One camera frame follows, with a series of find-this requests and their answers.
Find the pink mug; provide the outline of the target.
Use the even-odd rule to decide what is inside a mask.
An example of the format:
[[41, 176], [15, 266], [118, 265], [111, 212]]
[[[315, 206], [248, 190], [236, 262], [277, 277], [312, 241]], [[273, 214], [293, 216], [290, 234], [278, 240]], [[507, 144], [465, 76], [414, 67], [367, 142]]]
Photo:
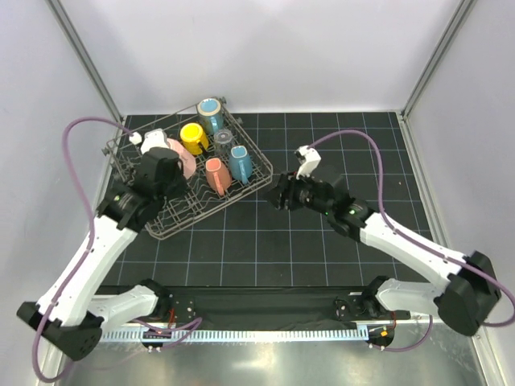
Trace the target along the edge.
[[186, 179], [190, 179], [196, 172], [196, 159], [181, 142], [168, 138], [167, 144], [171, 150], [175, 151], [179, 155], [179, 159], [183, 164], [183, 175]]
[[209, 158], [205, 163], [205, 175], [208, 185], [220, 196], [228, 192], [232, 176], [228, 167], [220, 158]]

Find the blue flower mug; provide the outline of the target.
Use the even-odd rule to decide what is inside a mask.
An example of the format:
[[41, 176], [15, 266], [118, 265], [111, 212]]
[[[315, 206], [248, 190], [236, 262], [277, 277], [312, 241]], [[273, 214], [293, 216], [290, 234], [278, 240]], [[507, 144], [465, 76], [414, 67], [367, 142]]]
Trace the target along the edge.
[[229, 169], [232, 176], [243, 184], [249, 184], [253, 166], [249, 152], [245, 146], [234, 146], [230, 150]]

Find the yellow mug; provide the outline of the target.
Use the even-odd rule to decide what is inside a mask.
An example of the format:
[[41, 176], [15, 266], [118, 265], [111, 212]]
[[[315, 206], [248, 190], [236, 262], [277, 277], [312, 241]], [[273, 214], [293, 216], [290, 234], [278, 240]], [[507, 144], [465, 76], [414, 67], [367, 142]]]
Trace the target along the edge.
[[208, 152], [208, 137], [200, 124], [195, 122], [187, 123], [181, 128], [179, 136], [183, 146], [189, 153], [201, 155]]

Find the clear glass cup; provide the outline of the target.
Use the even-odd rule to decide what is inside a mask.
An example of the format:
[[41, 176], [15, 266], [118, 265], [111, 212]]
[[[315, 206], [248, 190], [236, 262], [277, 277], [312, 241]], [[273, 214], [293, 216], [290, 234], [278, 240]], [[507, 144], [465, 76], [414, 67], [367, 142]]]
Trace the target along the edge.
[[235, 145], [233, 133], [229, 129], [219, 129], [213, 135], [213, 146], [218, 158], [225, 159]]

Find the blue butterfly mug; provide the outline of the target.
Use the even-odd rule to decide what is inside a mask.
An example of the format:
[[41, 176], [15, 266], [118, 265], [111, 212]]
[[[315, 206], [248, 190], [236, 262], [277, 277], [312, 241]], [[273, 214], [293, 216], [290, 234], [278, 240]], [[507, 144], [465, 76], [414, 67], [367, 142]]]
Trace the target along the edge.
[[224, 128], [222, 104], [216, 98], [203, 99], [197, 104], [196, 111], [207, 134], [214, 135]]

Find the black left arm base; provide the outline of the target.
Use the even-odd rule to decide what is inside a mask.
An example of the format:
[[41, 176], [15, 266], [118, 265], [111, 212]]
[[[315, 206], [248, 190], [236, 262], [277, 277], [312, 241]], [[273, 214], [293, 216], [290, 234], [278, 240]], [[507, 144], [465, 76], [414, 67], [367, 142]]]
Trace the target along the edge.
[[182, 287], [167, 287], [159, 291], [156, 304], [156, 318], [160, 322], [173, 321], [179, 325], [191, 322], [196, 317], [196, 300], [189, 291]]

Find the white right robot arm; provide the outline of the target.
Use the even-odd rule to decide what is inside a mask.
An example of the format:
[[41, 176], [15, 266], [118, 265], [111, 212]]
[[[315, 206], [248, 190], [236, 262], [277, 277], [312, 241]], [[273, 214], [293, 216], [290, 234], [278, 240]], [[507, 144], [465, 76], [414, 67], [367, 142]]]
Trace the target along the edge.
[[376, 277], [348, 305], [355, 319], [409, 311], [437, 316], [455, 332], [473, 336], [501, 299], [488, 257], [467, 256], [412, 232], [351, 196], [342, 179], [328, 183], [282, 173], [265, 197], [278, 210], [318, 212], [339, 235], [388, 254], [423, 277], [422, 282]]

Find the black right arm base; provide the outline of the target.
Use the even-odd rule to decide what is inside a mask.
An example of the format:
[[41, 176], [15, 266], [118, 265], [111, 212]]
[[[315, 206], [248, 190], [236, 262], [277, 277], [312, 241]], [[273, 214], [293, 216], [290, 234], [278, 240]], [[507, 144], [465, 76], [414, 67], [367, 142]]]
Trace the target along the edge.
[[337, 319], [343, 322], [393, 319], [393, 312], [387, 310], [374, 297], [345, 294], [337, 297], [333, 304]]

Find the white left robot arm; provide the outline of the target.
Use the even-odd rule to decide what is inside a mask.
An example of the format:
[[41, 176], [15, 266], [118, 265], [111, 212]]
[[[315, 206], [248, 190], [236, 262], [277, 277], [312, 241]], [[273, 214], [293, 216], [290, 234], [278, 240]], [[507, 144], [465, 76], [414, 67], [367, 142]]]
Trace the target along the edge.
[[24, 302], [17, 315], [72, 361], [93, 351], [102, 334], [134, 319], [167, 318], [168, 289], [151, 279], [106, 301], [92, 299], [113, 263], [136, 236], [162, 211], [168, 199], [187, 192], [183, 163], [169, 148], [149, 149], [129, 183], [106, 192], [84, 240], [55, 284], [37, 301]]

